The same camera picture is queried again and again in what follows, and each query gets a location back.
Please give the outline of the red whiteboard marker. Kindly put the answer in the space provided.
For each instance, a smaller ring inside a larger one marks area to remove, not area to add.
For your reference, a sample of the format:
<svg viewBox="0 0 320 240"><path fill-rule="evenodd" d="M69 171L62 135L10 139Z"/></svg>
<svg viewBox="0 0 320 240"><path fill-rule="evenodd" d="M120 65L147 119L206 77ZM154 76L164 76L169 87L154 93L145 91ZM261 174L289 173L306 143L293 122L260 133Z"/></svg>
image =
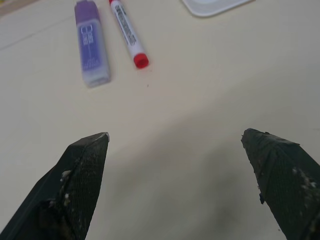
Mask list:
<svg viewBox="0 0 320 240"><path fill-rule="evenodd" d="M149 65L147 54L132 26L132 23L120 0L108 0L109 5L118 22L120 31L127 46L127 50L137 69L143 69Z"/></svg>

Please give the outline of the white tray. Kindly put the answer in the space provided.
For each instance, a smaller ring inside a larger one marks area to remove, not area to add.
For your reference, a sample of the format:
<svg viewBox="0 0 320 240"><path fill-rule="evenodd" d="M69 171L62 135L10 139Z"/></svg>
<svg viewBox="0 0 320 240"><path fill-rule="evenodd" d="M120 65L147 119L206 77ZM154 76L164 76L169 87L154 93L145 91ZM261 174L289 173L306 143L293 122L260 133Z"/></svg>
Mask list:
<svg viewBox="0 0 320 240"><path fill-rule="evenodd" d="M180 0L195 17L207 18L219 15L255 0Z"/></svg>

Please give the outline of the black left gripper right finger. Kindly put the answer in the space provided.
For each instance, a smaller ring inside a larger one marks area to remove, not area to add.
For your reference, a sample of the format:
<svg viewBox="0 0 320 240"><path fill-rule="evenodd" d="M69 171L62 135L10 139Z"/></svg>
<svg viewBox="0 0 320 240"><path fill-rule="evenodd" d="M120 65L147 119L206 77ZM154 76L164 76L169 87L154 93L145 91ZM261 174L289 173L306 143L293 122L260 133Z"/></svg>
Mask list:
<svg viewBox="0 0 320 240"><path fill-rule="evenodd" d="M320 240L320 165L298 144L253 128L241 142L287 240Z"/></svg>

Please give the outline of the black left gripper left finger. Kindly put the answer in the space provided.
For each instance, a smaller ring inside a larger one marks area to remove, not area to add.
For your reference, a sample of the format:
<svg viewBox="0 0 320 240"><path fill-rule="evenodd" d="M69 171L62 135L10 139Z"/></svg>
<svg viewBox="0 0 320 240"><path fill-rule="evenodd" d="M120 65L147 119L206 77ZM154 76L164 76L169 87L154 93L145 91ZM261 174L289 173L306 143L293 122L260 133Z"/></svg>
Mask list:
<svg viewBox="0 0 320 240"><path fill-rule="evenodd" d="M107 132L70 144L28 193L0 240L85 240L100 194Z"/></svg>

